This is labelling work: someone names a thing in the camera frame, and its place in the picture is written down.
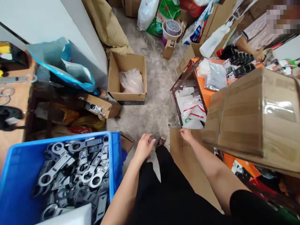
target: scissors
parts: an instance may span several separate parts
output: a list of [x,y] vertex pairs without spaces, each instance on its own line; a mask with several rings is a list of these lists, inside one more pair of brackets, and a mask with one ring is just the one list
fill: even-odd
[[[2,94],[3,91],[9,89],[10,92],[8,94]],[[0,106],[1,105],[6,105],[7,103],[9,103],[10,101],[10,96],[13,95],[15,92],[15,89],[13,87],[0,87],[0,98],[6,98],[6,101],[4,102],[1,102],[0,103]]]

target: blue plastic crate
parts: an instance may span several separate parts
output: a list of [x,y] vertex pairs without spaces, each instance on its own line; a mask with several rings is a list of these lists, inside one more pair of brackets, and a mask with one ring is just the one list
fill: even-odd
[[47,145],[55,142],[109,137],[109,197],[112,201],[123,175],[121,135],[119,132],[95,132],[57,137],[12,146],[6,157],[0,181],[0,224],[36,224],[45,207],[43,198],[31,198],[33,186],[42,168]]

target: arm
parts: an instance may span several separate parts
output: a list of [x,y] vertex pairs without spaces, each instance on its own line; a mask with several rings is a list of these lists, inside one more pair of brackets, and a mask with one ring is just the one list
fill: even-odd
[[251,46],[248,44],[246,38],[243,35],[237,40],[235,45],[237,46],[237,49],[240,50],[241,52],[245,52],[253,55],[255,53],[255,50],[251,48]]
[[197,160],[209,180],[213,192],[215,193],[223,211],[230,215],[230,197],[237,190],[249,189],[235,176],[231,170],[214,154],[199,144],[192,136],[191,131],[181,129],[180,133],[193,148]]
[[263,54],[263,49],[264,47],[255,50],[253,49],[249,43],[247,42],[246,38],[244,37],[244,35],[242,35],[237,42],[235,43],[237,49],[241,52],[245,52],[248,54],[252,54],[256,60],[256,62],[260,62],[262,60],[264,60],[265,56]]
[[109,205],[101,225],[121,225],[125,224],[132,211],[138,190],[138,176],[140,168],[152,151],[155,139],[150,144],[149,138],[152,134],[143,134],[138,142],[134,157],[131,160],[125,176]]

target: wooden table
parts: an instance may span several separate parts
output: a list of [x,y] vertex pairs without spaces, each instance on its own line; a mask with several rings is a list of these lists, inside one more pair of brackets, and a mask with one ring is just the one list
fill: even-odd
[[[28,54],[29,58],[29,69],[26,70],[16,70],[9,72],[9,77],[21,77],[27,74],[35,74],[35,68],[37,63],[35,60]],[[12,106],[19,108],[23,111],[23,120],[19,121],[16,126],[24,126],[28,111],[28,101],[30,96],[31,83],[20,82],[14,84],[6,84],[7,87],[12,87],[15,89],[15,93],[11,96],[10,102],[6,106]],[[2,131],[0,130],[1,144],[0,144],[0,174],[2,174],[2,169],[5,163],[6,155],[8,149],[17,143],[21,143],[24,140],[24,129],[16,129],[14,131]]]

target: kraft paper bag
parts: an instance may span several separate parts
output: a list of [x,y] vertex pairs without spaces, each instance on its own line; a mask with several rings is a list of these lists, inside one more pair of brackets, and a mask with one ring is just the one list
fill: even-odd
[[118,19],[105,0],[82,0],[84,7],[95,25],[100,40],[107,45],[106,53],[134,53],[129,45]]

